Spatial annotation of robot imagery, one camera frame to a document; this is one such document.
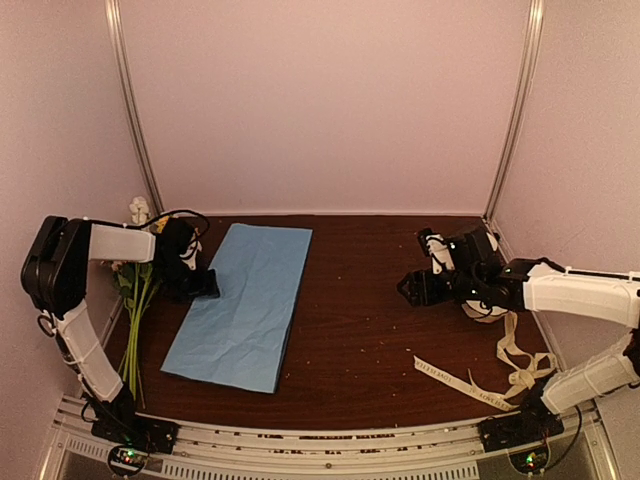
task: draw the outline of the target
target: cable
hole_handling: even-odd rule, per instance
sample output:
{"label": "cable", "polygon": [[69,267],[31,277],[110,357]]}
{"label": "cable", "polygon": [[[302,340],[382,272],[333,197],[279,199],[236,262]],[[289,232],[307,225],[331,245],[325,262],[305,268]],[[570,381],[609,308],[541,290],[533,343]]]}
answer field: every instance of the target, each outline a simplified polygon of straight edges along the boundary
{"label": "cable", "polygon": [[560,273],[566,273],[567,272],[566,268],[564,268],[559,263],[554,262],[553,260],[549,260],[547,257],[540,257],[540,258],[536,259],[536,262],[546,263],[547,266],[551,267],[552,269],[554,269],[555,271],[560,272]]}
{"label": "cable", "polygon": [[80,411],[80,418],[82,418],[82,420],[87,423],[96,423],[96,420],[87,420],[87,417],[84,416],[84,414],[87,413],[88,406],[89,406],[89,402],[84,404],[84,407],[82,407],[82,410]]}
{"label": "cable", "polygon": [[186,209],[186,208],[185,209],[178,209],[178,210],[169,210],[168,212],[164,212],[164,213],[158,215],[157,217],[154,217],[151,220],[148,220],[147,222],[143,223],[142,225],[128,226],[128,228],[134,228],[136,230],[142,230],[144,228],[149,227],[150,225],[153,225],[158,220],[162,220],[163,218],[170,217],[171,215],[177,215],[178,213],[188,213],[190,215],[193,215],[194,217],[197,217],[197,218],[200,218],[201,220],[204,220],[205,228],[203,229],[202,232],[200,232],[198,234],[198,238],[200,238],[202,235],[204,235],[205,233],[207,233],[209,231],[209,228],[211,227],[211,223],[209,222],[209,219],[207,217],[205,217],[203,214],[201,214],[200,212],[196,212],[194,210],[189,210],[189,209]]}
{"label": "cable", "polygon": [[553,464],[551,464],[549,467],[545,467],[542,470],[543,474],[553,468],[556,468],[560,464],[560,462],[562,462],[567,457],[567,455],[569,455],[569,452],[578,441],[578,437],[580,436],[580,432],[582,431],[582,412],[580,411],[580,408],[577,405],[575,408],[576,408],[576,412],[578,412],[578,428],[576,430],[576,434],[573,436],[573,439],[571,440],[571,443],[569,443],[569,446],[567,447],[567,449],[564,452],[562,452],[562,455],[560,455],[560,457],[558,457],[558,459],[555,462],[553,462]]}
{"label": "cable", "polygon": [[107,455],[107,466],[109,467],[109,470],[111,470],[115,475],[117,475],[119,477],[124,477],[124,478],[133,477],[133,476],[137,475],[138,473],[140,473],[142,471],[142,469],[147,465],[147,459],[149,458],[148,455],[147,455],[145,461],[142,462],[140,465],[138,465],[135,468],[135,470],[132,470],[131,472],[129,472],[125,468],[122,468],[121,469],[122,471],[118,471],[113,467],[113,465],[111,465],[111,462],[114,461],[114,460],[117,460],[118,463],[122,463],[122,462],[119,461],[118,455],[117,455],[117,452],[121,448],[132,449],[132,447],[130,445],[121,444],[121,445],[116,445],[111,450],[109,450],[109,454]]}
{"label": "cable", "polygon": [[[473,310],[474,312],[479,313],[481,315],[480,317],[473,317],[473,320],[482,320],[483,318],[490,317],[491,315],[493,315],[493,309],[495,308],[495,307],[491,307],[491,310],[489,310],[487,313],[483,313],[483,312],[480,312],[480,311],[476,310],[471,305],[469,305],[469,300],[467,300],[465,302],[465,305],[467,307],[469,307],[471,310]],[[480,302],[480,307],[481,308],[485,308],[485,310],[486,310],[486,305],[485,305],[485,307],[482,307],[482,305],[485,305],[484,302]]]}

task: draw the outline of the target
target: wooden table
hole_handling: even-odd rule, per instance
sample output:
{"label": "wooden table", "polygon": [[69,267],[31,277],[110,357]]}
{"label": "wooden table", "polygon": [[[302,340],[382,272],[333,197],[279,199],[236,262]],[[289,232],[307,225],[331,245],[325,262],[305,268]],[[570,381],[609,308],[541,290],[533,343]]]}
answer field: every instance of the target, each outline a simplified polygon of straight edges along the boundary
{"label": "wooden table", "polygon": [[[160,371],[188,311],[156,298],[142,320],[144,413],[209,424],[285,429],[404,427],[492,415],[497,411],[413,368],[413,356],[460,378],[470,368],[486,390],[505,392],[510,368],[495,356],[503,324],[481,325],[453,303],[411,308],[396,283],[429,267],[416,241],[426,226],[446,235],[480,225],[470,217],[282,216],[211,219],[203,238],[210,259],[232,223],[305,227],[313,239],[273,395],[188,380]],[[529,314],[518,345],[546,351]],[[128,321],[107,348],[117,366]]]}

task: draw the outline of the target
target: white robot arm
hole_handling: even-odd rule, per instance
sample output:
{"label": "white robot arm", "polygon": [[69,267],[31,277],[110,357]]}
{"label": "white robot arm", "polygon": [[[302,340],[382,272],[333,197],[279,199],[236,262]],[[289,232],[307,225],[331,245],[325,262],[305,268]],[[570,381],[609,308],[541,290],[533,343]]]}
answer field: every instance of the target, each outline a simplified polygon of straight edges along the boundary
{"label": "white robot arm", "polygon": [[432,260],[432,269],[412,272],[398,285],[414,306],[455,300],[480,318],[500,316],[507,310],[555,311],[632,329],[609,349],[547,380],[541,400],[550,413],[640,383],[640,352],[635,342],[640,273],[574,270],[546,258],[514,259],[504,265],[497,254],[498,240],[484,229],[450,239],[426,229],[418,240]]}
{"label": "white robot arm", "polygon": [[[174,296],[219,296],[215,271],[196,268],[200,234],[184,219],[172,216],[176,213],[195,214],[189,210],[168,212],[133,227],[86,218],[47,217],[21,274],[24,290],[41,311],[38,324],[56,340],[95,412],[92,433],[145,452],[170,453],[177,425],[135,414],[131,391],[111,366],[89,318],[87,267],[91,260],[153,262],[154,271]],[[143,230],[163,217],[169,219],[162,233]]]}

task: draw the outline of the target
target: pink wall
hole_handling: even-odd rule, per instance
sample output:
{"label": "pink wall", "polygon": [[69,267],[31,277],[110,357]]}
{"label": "pink wall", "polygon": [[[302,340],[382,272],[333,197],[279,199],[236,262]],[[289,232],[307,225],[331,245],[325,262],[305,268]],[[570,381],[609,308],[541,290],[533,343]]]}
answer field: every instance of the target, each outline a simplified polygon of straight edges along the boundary
{"label": "pink wall", "polygon": [[[640,3],[547,0],[542,47],[497,222],[515,254],[640,270]],[[614,324],[545,317],[569,366]],[[640,478],[640,393],[599,402],[626,479]]]}
{"label": "pink wall", "polygon": [[480,213],[527,0],[124,2],[167,207]]}
{"label": "pink wall", "polygon": [[[144,187],[103,2],[0,2],[0,65],[0,478],[24,480],[76,381],[36,326],[22,262],[45,215],[124,220]],[[100,328],[115,294],[90,282]]]}

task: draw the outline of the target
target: blue cloth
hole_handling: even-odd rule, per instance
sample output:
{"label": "blue cloth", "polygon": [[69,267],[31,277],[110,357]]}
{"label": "blue cloth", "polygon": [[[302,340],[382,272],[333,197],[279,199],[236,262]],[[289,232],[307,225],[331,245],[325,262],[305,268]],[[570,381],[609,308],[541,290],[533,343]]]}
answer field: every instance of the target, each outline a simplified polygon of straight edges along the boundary
{"label": "blue cloth", "polygon": [[221,296],[196,298],[162,371],[275,392],[311,230],[233,224],[218,249]]}

